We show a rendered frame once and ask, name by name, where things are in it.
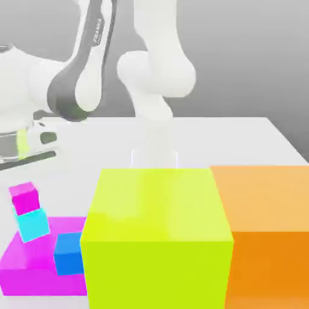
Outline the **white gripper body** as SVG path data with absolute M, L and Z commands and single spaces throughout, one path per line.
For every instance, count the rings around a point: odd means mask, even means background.
M 59 156 L 55 150 L 0 164 L 0 179 L 36 179 L 55 176 L 58 173 Z

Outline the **small magenta cube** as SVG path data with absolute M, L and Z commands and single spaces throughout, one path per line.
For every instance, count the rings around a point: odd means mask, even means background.
M 40 208 L 39 194 L 32 182 L 11 186 L 8 190 L 17 215 L 24 215 Z

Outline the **small cyan cube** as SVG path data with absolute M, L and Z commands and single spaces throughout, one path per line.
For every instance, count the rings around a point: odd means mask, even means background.
M 22 215 L 17 215 L 15 210 L 13 213 L 18 225 L 19 234 L 24 243 L 50 234 L 48 217 L 43 208 Z

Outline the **small blue cube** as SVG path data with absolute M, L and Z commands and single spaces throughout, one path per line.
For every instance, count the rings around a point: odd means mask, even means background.
M 84 274 L 80 239 L 81 232 L 58 234 L 54 262 L 59 276 Z

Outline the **large magenta box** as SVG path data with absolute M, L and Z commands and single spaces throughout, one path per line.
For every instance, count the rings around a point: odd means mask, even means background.
M 84 274 L 59 276 L 54 262 L 58 234 L 81 232 L 85 217 L 50 217 L 50 234 L 24 243 L 16 232 L 0 259 L 5 296 L 86 296 Z

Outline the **large yellow-green box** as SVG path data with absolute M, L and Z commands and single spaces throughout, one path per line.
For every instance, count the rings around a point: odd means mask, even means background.
M 233 246 L 209 168 L 103 169 L 81 236 L 89 309 L 225 309 Z

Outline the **large orange box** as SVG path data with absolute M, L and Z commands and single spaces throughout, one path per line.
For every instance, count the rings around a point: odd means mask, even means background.
M 226 309 L 309 309 L 309 166 L 213 166 L 234 238 Z

